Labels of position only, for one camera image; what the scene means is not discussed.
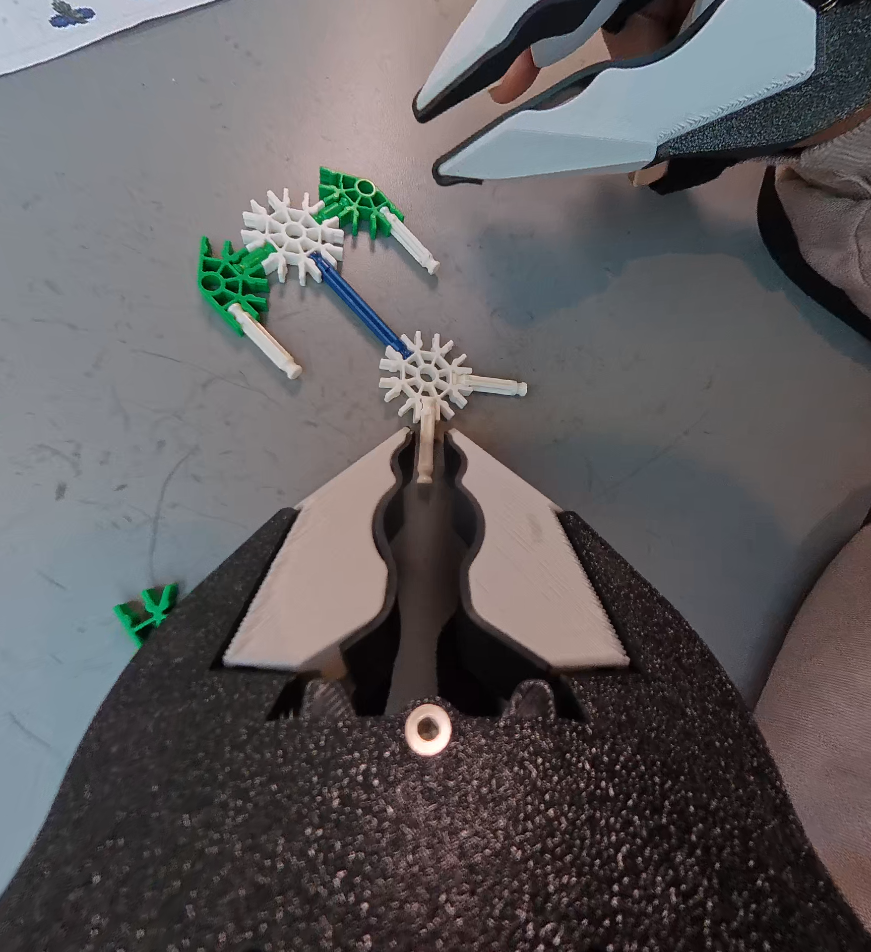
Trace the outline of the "green fan toy connector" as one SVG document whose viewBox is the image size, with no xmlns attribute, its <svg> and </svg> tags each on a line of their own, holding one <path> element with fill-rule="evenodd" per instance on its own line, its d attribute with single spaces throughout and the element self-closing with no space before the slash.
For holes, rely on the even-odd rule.
<svg viewBox="0 0 871 952">
<path fill-rule="evenodd" d="M 178 593 L 177 583 L 143 589 L 136 601 L 126 601 L 113 608 L 135 649 L 140 649 L 167 620 L 177 604 Z"/>
</svg>

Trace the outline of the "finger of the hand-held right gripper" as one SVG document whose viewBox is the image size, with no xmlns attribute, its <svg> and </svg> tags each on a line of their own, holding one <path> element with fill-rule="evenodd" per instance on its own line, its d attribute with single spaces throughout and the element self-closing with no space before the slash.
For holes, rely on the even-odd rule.
<svg viewBox="0 0 871 952">
<path fill-rule="evenodd" d="M 418 91 L 415 116 L 428 122 L 491 87 L 525 50 L 552 65 L 631 11 L 621 1 L 477 1 Z"/>
<path fill-rule="evenodd" d="M 600 64 L 480 129 L 435 162 L 440 183 L 645 168 L 657 149 L 813 73 L 817 14 L 801 1 L 711 2 L 666 48 Z"/>
</svg>

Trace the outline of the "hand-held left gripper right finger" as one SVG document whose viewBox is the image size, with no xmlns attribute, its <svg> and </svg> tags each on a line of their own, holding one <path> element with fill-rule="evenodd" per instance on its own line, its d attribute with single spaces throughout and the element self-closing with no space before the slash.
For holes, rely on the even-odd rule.
<svg viewBox="0 0 871 952">
<path fill-rule="evenodd" d="M 629 658 L 560 521 L 560 508 L 459 429 L 456 483 L 475 509 L 463 595 L 477 623 L 554 671 L 623 668 Z"/>
</svg>

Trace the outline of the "grey desk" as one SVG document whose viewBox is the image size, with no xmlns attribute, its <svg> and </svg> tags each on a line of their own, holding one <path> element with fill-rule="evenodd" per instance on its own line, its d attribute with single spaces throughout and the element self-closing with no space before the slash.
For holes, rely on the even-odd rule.
<svg viewBox="0 0 871 952">
<path fill-rule="evenodd" d="M 762 170 L 440 187 L 495 114 L 411 101 L 468 2 L 225 2 L 0 78 L 0 893 L 132 644 L 112 613 L 198 584 L 395 429 L 375 342 L 292 271 L 291 383 L 209 311 L 199 239 L 322 165 L 366 174 L 440 260 L 348 244 L 398 332 L 477 372 L 459 425 L 581 514 L 750 699 L 871 503 L 871 346 L 775 267 Z"/>
</svg>

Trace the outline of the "green white toy connector assembly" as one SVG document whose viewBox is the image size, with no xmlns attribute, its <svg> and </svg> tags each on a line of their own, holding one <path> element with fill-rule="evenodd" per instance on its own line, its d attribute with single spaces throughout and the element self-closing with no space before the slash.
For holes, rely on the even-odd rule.
<svg viewBox="0 0 871 952">
<path fill-rule="evenodd" d="M 201 237 L 196 286 L 209 307 L 239 336 L 248 338 L 289 379 L 302 373 L 297 359 L 265 323 L 271 279 L 284 283 L 294 269 L 302 287 L 323 283 L 384 347 L 408 356 L 408 347 L 342 276 L 346 234 L 365 227 L 371 239 L 391 237 L 429 275 L 439 261 L 405 223 L 404 213 L 370 178 L 321 167 L 317 197 L 305 193 L 295 205 L 290 192 L 273 191 L 242 214 L 239 247 L 225 241 L 214 249 Z"/>
</svg>

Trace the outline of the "white snowflake toy connector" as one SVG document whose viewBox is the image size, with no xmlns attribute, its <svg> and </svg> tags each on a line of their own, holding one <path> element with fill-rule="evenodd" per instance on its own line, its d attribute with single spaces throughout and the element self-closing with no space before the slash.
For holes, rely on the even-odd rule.
<svg viewBox="0 0 871 952">
<path fill-rule="evenodd" d="M 425 347 L 420 331 L 414 339 L 402 335 L 397 348 L 388 346 L 379 362 L 379 369 L 388 373 L 379 380 L 379 386 L 386 390 L 385 402 L 404 396 L 405 404 L 398 413 L 411 411 L 413 422 L 421 422 L 427 411 L 437 422 L 452 418 L 451 406 L 464 408 L 474 390 L 468 381 L 471 369 L 460 365 L 465 355 L 448 360 L 452 349 L 453 341 L 442 344 L 438 334 Z"/>
</svg>

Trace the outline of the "person's right hand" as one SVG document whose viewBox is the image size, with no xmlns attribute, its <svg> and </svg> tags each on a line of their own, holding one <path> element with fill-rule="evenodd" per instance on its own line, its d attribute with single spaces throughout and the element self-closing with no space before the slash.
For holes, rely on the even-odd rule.
<svg viewBox="0 0 871 952">
<path fill-rule="evenodd" d="M 694 1 L 634 2 L 623 22 L 600 30 L 610 61 L 631 60 L 662 49 L 678 35 L 694 5 Z M 525 50 L 489 90 L 492 100 L 513 102 L 531 88 L 539 72 L 533 54 Z"/>
</svg>

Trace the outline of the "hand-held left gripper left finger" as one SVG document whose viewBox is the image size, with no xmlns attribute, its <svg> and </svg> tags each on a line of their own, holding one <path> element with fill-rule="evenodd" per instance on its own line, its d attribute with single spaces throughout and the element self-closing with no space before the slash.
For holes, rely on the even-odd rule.
<svg viewBox="0 0 871 952">
<path fill-rule="evenodd" d="M 343 645 L 382 612 L 389 567 L 373 521 L 401 484 L 404 427 L 297 507 L 297 517 L 223 655 L 227 667 L 346 675 Z"/>
</svg>

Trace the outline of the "folded paper instruction sheet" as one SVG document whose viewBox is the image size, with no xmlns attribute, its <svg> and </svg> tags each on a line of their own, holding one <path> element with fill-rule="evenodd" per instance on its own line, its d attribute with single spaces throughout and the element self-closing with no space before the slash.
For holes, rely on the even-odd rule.
<svg viewBox="0 0 871 952">
<path fill-rule="evenodd" d="M 0 76 L 203 1 L 0 1 Z"/>
</svg>

